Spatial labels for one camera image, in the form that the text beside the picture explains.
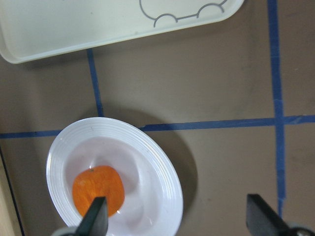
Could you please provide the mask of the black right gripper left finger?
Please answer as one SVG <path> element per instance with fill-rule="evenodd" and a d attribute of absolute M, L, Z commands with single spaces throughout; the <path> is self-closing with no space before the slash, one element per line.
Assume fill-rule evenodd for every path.
<path fill-rule="evenodd" d="M 106 197 L 96 197 L 80 225 L 76 236 L 105 236 L 108 231 L 108 210 Z"/>

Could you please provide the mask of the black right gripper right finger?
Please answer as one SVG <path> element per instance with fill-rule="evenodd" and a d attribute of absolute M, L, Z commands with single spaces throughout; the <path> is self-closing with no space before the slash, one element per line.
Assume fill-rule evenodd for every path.
<path fill-rule="evenodd" d="M 246 226 L 251 236 L 292 236 L 290 227 L 258 194 L 247 195 Z"/>

